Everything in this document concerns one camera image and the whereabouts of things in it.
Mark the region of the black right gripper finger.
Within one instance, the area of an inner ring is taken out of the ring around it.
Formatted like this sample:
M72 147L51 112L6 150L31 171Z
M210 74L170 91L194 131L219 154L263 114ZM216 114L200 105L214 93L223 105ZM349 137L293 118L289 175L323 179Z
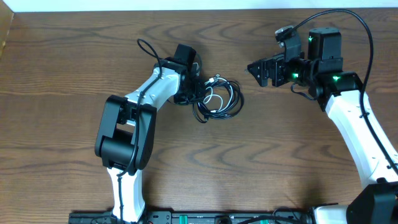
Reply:
M248 71L261 87L268 85L268 74L264 65L248 65Z
M262 72L262 67L264 65L264 59L256 60L247 66L249 72Z

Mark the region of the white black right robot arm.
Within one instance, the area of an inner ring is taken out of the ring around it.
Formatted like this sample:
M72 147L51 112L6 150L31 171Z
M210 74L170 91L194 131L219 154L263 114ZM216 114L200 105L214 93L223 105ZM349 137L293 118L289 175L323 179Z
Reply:
M303 223L397 223L397 152L378 123L363 83L355 72L343 71L341 34L332 27L312 29L308 52L301 50L291 26L279 41L284 52L255 61L248 72L260 86L288 82L308 87L308 97L320 105L341 133L354 160L362 192L349 205L320 205L302 217Z

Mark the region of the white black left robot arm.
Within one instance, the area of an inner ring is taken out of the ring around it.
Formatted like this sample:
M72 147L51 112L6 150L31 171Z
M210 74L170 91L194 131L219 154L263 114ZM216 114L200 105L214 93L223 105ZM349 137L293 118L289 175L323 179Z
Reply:
M174 96L185 100L195 91L197 52L178 44L173 56L157 58L151 76L125 96L105 101L95 142L112 181L111 223L138 223L144 214L143 170L154 147L157 113Z

